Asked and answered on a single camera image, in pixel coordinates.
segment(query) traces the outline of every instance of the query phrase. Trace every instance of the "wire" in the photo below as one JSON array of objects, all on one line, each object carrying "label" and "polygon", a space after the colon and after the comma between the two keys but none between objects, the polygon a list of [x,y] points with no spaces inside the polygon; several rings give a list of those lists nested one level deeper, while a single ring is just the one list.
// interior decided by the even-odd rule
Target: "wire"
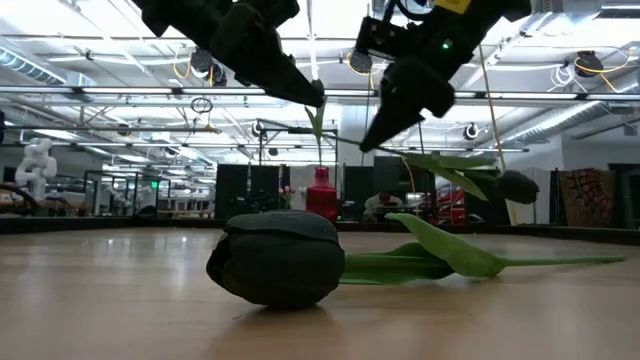
[{"label": "wire", "polygon": [[[369,101],[371,100],[371,94],[369,90],[371,90],[371,88],[373,87],[371,86],[372,84],[373,82],[371,80],[371,73],[369,73],[369,84],[367,84],[367,111],[365,113],[364,119],[364,131],[369,130]],[[362,155],[360,156],[360,166],[364,166],[364,153],[362,153]]]},{"label": "wire", "polygon": [[213,65],[209,67],[209,87],[213,87]]},{"label": "wire", "polygon": [[613,84],[611,83],[611,81],[609,81],[609,79],[607,79],[606,76],[604,76],[603,73],[600,73],[600,76],[602,77],[602,80],[604,80],[604,82],[607,83],[607,85],[609,85],[609,87],[611,88],[611,90],[615,91],[616,93],[619,93],[620,91],[618,91],[618,89],[616,89],[615,86],[613,86]]},{"label": "wire", "polygon": [[[178,54],[180,53],[180,49],[178,49],[178,51],[176,51],[176,55],[174,57],[174,60],[178,59]],[[189,61],[187,61],[187,72],[182,75],[180,74],[180,72],[178,72],[178,66],[176,63],[173,64],[173,72],[176,74],[177,77],[179,77],[180,79],[186,79],[189,77],[189,74],[191,73],[191,56],[193,55],[193,53],[189,54]]]},{"label": "wire", "polygon": [[[489,100],[489,110],[491,111],[491,122],[493,124],[493,136],[495,137],[495,141],[498,147],[498,155],[500,156],[500,165],[502,165],[502,173],[504,173],[505,171],[507,171],[507,163],[504,160],[504,151],[502,151],[502,141],[500,140],[500,131],[498,130],[496,113],[493,108],[493,97],[491,96],[491,88],[489,86],[489,77],[487,76],[488,75],[487,67],[485,66],[485,63],[484,63],[484,51],[482,51],[482,45],[478,46],[478,48],[480,49],[480,57],[482,60],[481,62],[482,72],[484,74],[484,85],[487,90],[487,99]],[[506,204],[507,204],[507,210],[511,215],[510,218],[513,220],[513,223],[511,225],[515,225],[518,223],[518,214],[515,211],[513,211],[509,202],[507,202]]]},{"label": "wire", "polygon": [[[607,70],[589,69],[588,67],[584,67],[584,66],[582,66],[582,65],[578,64],[578,61],[581,59],[581,58],[579,58],[579,57],[578,57],[578,58],[576,58],[576,59],[573,61],[573,63],[574,63],[574,64],[576,65],[576,67],[577,67],[578,69],[580,69],[580,70],[584,70],[584,71],[588,71],[588,72],[596,73],[596,74],[607,74],[607,73],[610,73],[610,72],[614,72],[614,71],[622,70],[622,69],[626,68],[626,67],[627,67],[627,65],[629,65],[629,63],[631,62],[631,57],[630,57],[630,56],[627,56],[627,55],[626,55],[626,54],[624,54],[623,52],[622,52],[622,54],[623,54],[623,55],[625,55],[625,56],[627,57],[627,61],[625,61],[625,63],[624,63],[624,64],[622,64],[622,65],[620,65],[620,66],[614,67],[613,69],[607,69]],[[633,55],[633,50],[629,50],[629,54]]]},{"label": "wire", "polygon": [[[378,71],[374,72],[372,74],[371,70],[369,70],[368,73],[362,73],[359,72],[358,70],[354,69],[353,66],[351,66],[351,53],[347,54],[347,66],[349,67],[349,69],[351,69],[351,71],[353,71],[355,74],[360,75],[360,76],[369,76],[369,75],[378,75],[379,73],[381,73],[384,68],[380,68],[378,69]],[[369,76],[369,86],[371,87],[369,90],[373,89],[373,77]]]}]

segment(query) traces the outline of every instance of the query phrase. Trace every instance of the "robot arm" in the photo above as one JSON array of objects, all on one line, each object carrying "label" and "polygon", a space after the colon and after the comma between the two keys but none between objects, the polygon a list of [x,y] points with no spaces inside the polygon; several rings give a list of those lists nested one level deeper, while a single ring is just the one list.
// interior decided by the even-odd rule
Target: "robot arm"
[{"label": "robot arm", "polygon": [[[390,23],[395,7],[409,19],[407,27]],[[529,0],[438,0],[426,14],[413,14],[401,0],[391,0],[382,20],[363,20],[356,51],[395,60],[380,83],[381,106],[360,150],[367,152],[424,120],[423,108],[443,117],[454,104],[449,80],[471,61],[487,32],[505,17],[531,14]]]},{"label": "robot arm", "polygon": [[24,149],[24,158],[16,169],[16,186],[30,186],[31,195],[36,200],[44,198],[46,179],[56,176],[56,159],[49,156],[53,142],[50,139],[32,139]]},{"label": "robot arm", "polygon": [[158,37],[171,25],[236,74],[245,86],[320,107],[322,83],[309,83],[282,53],[276,28],[298,14],[296,0],[133,0]]}]

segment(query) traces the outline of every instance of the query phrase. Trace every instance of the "tulip stem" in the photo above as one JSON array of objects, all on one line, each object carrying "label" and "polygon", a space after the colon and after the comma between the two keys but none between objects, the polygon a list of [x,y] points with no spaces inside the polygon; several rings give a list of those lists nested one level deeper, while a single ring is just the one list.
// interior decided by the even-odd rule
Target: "tulip stem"
[{"label": "tulip stem", "polygon": [[597,256],[564,259],[503,259],[506,266],[547,266],[571,264],[605,264],[624,261],[624,256]]}]

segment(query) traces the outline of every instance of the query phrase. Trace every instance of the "green leaf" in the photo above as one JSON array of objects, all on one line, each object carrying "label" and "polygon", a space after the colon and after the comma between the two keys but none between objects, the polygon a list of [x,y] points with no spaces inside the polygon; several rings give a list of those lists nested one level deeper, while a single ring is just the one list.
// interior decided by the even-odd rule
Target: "green leaf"
[{"label": "green leaf", "polygon": [[470,169],[481,166],[493,166],[495,160],[481,157],[434,156],[440,166],[447,169]]},{"label": "green leaf", "polygon": [[442,176],[451,181],[452,184],[460,186],[464,191],[472,194],[480,200],[487,201],[487,197],[482,190],[473,181],[467,179],[463,175],[458,174],[455,170],[445,169],[430,155],[407,155],[407,163],[423,169],[431,171],[434,175]]},{"label": "green leaf", "polygon": [[506,266],[505,260],[414,215],[387,214],[386,218],[404,224],[427,252],[446,261],[460,275],[493,277]]},{"label": "green leaf", "polygon": [[426,257],[354,254],[345,257],[340,283],[399,285],[413,280],[442,279],[451,274],[453,269],[431,254]]},{"label": "green leaf", "polygon": [[322,139],[322,126],[323,126],[323,122],[324,122],[324,108],[325,108],[326,102],[324,102],[322,104],[322,106],[320,106],[317,111],[316,111],[316,115],[313,115],[313,113],[311,112],[311,110],[309,110],[309,108],[307,108],[306,106],[304,107],[304,110],[307,113],[307,116],[309,117],[309,121],[311,122],[311,127],[313,129],[313,135],[315,135],[316,139],[318,141],[321,141]]}]

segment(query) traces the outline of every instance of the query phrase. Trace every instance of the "yellow cable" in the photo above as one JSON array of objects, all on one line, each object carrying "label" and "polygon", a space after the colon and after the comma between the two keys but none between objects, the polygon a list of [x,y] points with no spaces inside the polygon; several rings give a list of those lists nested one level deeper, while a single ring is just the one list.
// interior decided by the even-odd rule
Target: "yellow cable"
[{"label": "yellow cable", "polygon": [[[482,64],[482,72],[484,74],[484,85],[487,90],[487,99],[489,100],[489,110],[491,111],[491,122],[493,123],[493,136],[496,138],[496,143],[498,144],[497,145],[498,155],[500,156],[500,164],[502,165],[502,172],[504,173],[505,171],[507,171],[507,162],[504,160],[504,151],[502,151],[502,141],[500,140],[500,131],[498,131],[498,122],[496,121],[496,114],[493,109],[493,98],[491,96],[491,88],[489,87],[489,77],[487,74],[487,67],[484,63],[484,52],[482,51],[482,44],[478,46],[478,49],[480,49],[480,57],[481,57],[480,60]],[[511,225],[517,225],[518,214],[515,211],[513,211],[508,201],[506,203],[507,203],[507,210],[510,215],[509,218],[513,220]]]},{"label": "yellow cable", "polygon": [[[352,71],[352,72],[354,72],[356,75],[360,75],[360,76],[369,76],[369,73],[361,73],[361,72],[359,72],[358,70],[354,69],[354,68],[351,66],[351,53],[348,53],[348,54],[347,54],[347,66],[348,66],[348,67],[349,67],[349,69],[351,69],[351,71]],[[379,70],[379,71],[377,71],[377,72],[375,72],[375,73],[372,73],[372,74],[371,74],[371,76],[369,77],[369,86],[371,86],[371,89],[373,89],[373,88],[374,88],[374,86],[373,86],[373,75],[378,74],[380,71],[382,71],[382,70]]]},{"label": "yellow cable", "polygon": [[[174,60],[178,60],[178,54],[180,53],[180,49],[178,49],[178,51],[176,51],[176,55],[174,57]],[[180,79],[186,79],[189,77],[189,74],[191,73],[191,56],[193,55],[193,53],[189,54],[189,61],[187,62],[187,72],[184,75],[181,75],[178,72],[178,64],[174,61],[173,63],[173,72],[176,74],[177,77],[179,77]]]},{"label": "yellow cable", "polygon": [[209,67],[209,87],[213,87],[213,65]]},{"label": "yellow cable", "polygon": [[609,79],[607,79],[607,77],[606,77],[606,76],[604,76],[604,74],[600,74],[600,76],[602,77],[602,80],[604,80],[604,82],[606,82],[606,83],[607,83],[607,85],[609,85],[609,87],[611,88],[611,90],[613,90],[613,91],[615,91],[615,92],[619,93],[618,89],[616,89],[616,87],[615,87],[615,86],[613,86],[613,84],[611,83],[611,81],[609,81]]},{"label": "yellow cable", "polygon": [[[633,55],[633,50],[629,50],[629,54],[630,54],[630,55]],[[607,69],[607,70],[589,69],[588,67],[584,67],[584,66],[582,66],[582,65],[579,65],[579,64],[578,64],[578,60],[580,60],[580,58],[576,58],[576,59],[573,61],[573,63],[576,65],[576,67],[577,67],[578,69],[580,69],[580,70],[584,70],[584,71],[588,71],[588,72],[592,72],[592,73],[596,73],[596,74],[606,74],[606,73],[610,73],[610,72],[614,72],[614,71],[622,70],[622,69],[624,69],[625,67],[627,67],[627,65],[629,65],[629,63],[631,62],[631,56],[627,56],[627,61],[626,61],[624,64],[622,64],[622,65],[620,65],[620,66],[618,66],[618,67],[615,67],[615,68],[613,68],[613,69]]]},{"label": "yellow cable", "polygon": [[[409,179],[411,180],[411,192],[413,194],[415,194],[416,193],[416,184],[413,181],[413,173],[411,172],[411,167],[409,166],[409,164],[407,164],[407,160],[405,160],[404,156],[400,156],[400,159],[402,159],[402,162],[404,163],[404,166],[406,166],[407,167],[407,171],[409,171]],[[427,201],[427,194],[426,193],[424,194],[424,201],[425,202]],[[416,216],[418,216],[418,213],[419,213],[419,211],[418,211],[418,208],[416,207]]]}]

